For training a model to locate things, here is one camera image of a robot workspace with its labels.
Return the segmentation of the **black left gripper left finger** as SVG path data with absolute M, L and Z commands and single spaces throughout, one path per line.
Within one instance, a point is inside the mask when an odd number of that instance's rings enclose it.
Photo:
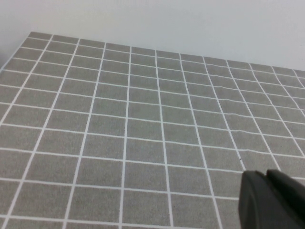
M 238 213 L 243 229 L 303 229 L 285 212 L 266 174 L 242 174 Z

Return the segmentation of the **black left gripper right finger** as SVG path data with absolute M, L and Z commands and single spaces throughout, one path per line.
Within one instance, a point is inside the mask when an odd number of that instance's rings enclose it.
M 285 212 L 300 227 L 305 226 L 305 187 L 285 173 L 269 169 L 266 178 Z

